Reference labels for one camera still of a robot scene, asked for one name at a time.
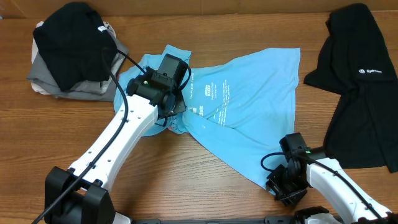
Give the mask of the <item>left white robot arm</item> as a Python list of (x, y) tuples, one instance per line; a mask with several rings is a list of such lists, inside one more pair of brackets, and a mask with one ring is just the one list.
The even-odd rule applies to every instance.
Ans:
[(110, 191), (145, 132), (186, 110), (182, 90), (191, 73), (187, 62), (167, 54), (157, 70), (146, 67), (130, 80), (122, 106), (93, 145), (67, 170), (54, 167), (46, 176), (45, 210), (35, 222), (132, 223), (116, 211)]

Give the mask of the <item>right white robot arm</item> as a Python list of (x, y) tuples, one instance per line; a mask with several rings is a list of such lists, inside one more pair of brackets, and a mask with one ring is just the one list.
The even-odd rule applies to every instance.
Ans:
[(318, 190), (336, 210), (339, 219), (322, 207), (295, 212), (291, 223), (397, 223), (397, 214), (370, 197), (321, 148), (308, 147), (300, 133), (287, 134), (279, 141), (281, 152), (261, 159), (270, 172), (266, 186), (285, 206), (296, 205), (309, 187)]

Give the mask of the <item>light blue printed t-shirt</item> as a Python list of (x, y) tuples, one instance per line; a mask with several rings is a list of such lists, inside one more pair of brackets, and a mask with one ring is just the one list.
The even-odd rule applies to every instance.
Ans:
[(300, 49), (268, 48), (183, 79), (186, 110), (161, 119), (146, 134), (191, 134), (245, 178), (264, 187), (283, 163), (279, 141), (294, 131)]

